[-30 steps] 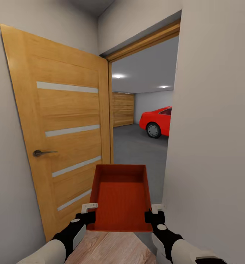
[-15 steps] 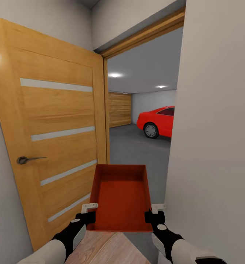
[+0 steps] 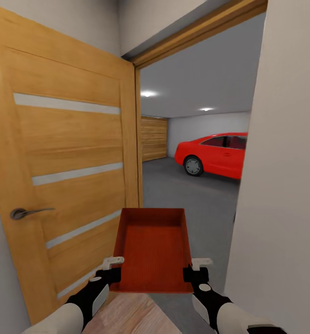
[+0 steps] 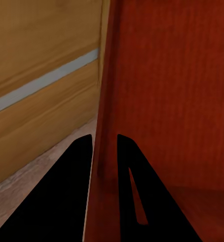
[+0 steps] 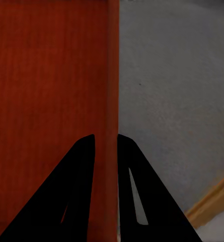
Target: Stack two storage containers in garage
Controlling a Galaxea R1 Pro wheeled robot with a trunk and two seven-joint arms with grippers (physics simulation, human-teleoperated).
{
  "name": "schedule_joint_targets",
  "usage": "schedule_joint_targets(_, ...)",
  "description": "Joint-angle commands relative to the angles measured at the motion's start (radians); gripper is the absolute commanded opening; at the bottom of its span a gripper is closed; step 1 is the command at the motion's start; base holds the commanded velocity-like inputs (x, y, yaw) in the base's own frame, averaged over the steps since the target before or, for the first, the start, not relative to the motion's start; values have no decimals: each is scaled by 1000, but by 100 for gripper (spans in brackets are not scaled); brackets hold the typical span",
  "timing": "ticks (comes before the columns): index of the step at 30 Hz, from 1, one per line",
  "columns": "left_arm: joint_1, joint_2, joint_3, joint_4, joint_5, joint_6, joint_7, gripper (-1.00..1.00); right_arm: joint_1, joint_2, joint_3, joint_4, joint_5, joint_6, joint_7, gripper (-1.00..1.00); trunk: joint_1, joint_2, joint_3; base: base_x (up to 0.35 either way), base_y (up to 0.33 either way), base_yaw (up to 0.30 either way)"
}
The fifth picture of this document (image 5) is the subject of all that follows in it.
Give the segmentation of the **storage box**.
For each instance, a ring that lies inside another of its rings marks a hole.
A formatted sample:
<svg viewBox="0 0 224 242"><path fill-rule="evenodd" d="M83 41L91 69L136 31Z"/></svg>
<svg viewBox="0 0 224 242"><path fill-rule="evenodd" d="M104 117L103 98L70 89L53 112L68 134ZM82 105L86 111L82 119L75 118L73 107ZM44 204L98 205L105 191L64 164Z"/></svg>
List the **storage box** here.
<svg viewBox="0 0 224 242"><path fill-rule="evenodd" d="M120 0L0 0L0 236L95 135L87 242L117 242Z"/></svg>

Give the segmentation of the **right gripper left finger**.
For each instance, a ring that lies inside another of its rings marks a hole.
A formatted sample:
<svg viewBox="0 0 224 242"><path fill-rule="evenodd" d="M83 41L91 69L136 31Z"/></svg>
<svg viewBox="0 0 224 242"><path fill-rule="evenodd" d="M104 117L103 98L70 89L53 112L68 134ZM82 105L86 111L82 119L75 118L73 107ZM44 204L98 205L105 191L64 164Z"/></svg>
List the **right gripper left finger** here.
<svg viewBox="0 0 224 242"><path fill-rule="evenodd" d="M95 135L75 142L0 242L87 242Z"/></svg>

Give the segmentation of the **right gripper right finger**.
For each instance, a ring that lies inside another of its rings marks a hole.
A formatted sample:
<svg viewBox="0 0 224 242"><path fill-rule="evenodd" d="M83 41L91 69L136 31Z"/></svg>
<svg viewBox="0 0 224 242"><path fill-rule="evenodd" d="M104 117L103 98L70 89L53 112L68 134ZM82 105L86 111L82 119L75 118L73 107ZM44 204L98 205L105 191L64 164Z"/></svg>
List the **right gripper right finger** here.
<svg viewBox="0 0 224 242"><path fill-rule="evenodd" d="M202 242L133 139L117 138L121 242ZM148 225L136 220L131 170Z"/></svg>

